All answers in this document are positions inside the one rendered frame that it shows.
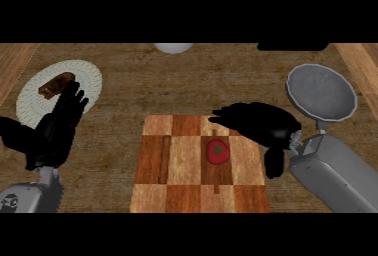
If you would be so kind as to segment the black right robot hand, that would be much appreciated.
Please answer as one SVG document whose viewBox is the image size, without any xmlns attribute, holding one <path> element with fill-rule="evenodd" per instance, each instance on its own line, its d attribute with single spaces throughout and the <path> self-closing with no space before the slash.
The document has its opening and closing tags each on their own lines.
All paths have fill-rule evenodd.
<svg viewBox="0 0 378 256">
<path fill-rule="evenodd" d="M 264 168 L 269 179 L 283 173 L 285 150 L 301 123 L 283 109 L 261 102 L 233 103 L 212 111 L 211 123 L 235 130 L 243 137 L 267 148 Z"/>
</svg>

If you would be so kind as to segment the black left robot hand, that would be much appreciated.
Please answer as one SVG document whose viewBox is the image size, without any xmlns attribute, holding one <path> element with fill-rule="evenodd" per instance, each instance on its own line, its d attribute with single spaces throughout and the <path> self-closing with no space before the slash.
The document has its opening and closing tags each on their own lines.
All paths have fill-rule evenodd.
<svg viewBox="0 0 378 256">
<path fill-rule="evenodd" d="M 35 128 L 0 116 L 3 145 L 25 154 L 28 171 L 43 166 L 57 168 L 68 159 L 75 128 L 88 103 L 78 87 L 78 82 L 68 83 L 53 111 L 43 116 Z"/>
</svg>

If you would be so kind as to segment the red tomato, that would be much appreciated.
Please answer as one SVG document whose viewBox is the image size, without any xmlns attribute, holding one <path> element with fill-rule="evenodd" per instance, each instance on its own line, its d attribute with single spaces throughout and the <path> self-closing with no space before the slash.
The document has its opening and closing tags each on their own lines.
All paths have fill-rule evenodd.
<svg viewBox="0 0 378 256">
<path fill-rule="evenodd" d="M 212 165 L 220 165 L 229 161 L 230 149 L 221 140 L 212 139 L 207 143 L 205 157 Z"/>
</svg>

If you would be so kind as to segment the grey frying pan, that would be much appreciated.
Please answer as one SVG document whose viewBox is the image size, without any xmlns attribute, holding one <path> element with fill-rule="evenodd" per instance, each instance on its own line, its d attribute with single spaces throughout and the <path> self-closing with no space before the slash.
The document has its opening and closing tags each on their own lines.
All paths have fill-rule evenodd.
<svg viewBox="0 0 378 256">
<path fill-rule="evenodd" d="M 357 96 L 342 75 L 319 64 L 301 64 L 288 76 L 285 89 L 295 109 L 316 121 L 320 134 L 328 124 L 350 118 L 357 109 Z"/>
</svg>

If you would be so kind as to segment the checkered wooden cutting board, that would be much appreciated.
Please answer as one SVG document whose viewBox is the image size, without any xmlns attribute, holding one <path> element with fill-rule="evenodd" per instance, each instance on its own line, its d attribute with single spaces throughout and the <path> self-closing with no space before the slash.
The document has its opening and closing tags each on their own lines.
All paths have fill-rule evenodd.
<svg viewBox="0 0 378 256">
<path fill-rule="evenodd" d="M 207 143 L 218 139 L 229 161 L 207 161 Z M 198 115 L 145 118 L 133 185 L 133 213 L 266 212 L 258 144 Z"/>
</svg>

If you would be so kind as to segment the white round plate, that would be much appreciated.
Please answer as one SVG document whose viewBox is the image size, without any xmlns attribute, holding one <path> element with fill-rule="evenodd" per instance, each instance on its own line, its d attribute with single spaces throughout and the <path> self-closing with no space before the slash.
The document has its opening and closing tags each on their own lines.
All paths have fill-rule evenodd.
<svg viewBox="0 0 378 256">
<path fill-rule="evenodd" d="M 26 82 L 16 100 L 16 117 L 22 125 L 31 128 L 43 116 L 52 112 L 59 94 L 50 90 L 47 83 L 60 74 L 71 73 L 80 83 L 80 90 L 88 103 L 84 111 L 93 107 L 102 92 L 103 78 L 99 68 L 84 60 L 65 60 L 46 67 Z"/>
</svg>

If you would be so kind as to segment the brown bread piece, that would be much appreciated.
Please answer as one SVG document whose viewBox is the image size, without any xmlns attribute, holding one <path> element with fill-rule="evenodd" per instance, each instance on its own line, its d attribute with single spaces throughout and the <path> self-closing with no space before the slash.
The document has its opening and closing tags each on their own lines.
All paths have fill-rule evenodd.
<svg viewBox="0 0 378 256">
<path fill-rule="evenodd" d="M 71 72 L 63 72 L 40 86 L 38 94 L 44 97 L 46 100 L 62 93 L 68 83 L 74 79 L 75 75 Z"/>
</svg>

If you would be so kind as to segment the white round bowl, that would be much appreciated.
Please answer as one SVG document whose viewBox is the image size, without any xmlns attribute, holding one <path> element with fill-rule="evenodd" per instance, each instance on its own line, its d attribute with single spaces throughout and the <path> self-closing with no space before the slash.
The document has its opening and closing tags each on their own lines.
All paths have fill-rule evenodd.
<svg viewBox="0 0 378 256">
<path fill-rule="evenodd" d="M 190 49 L 192 43 L 155 43 L 155 47 L 167 54 L 179 54 Z"/>
</svg>

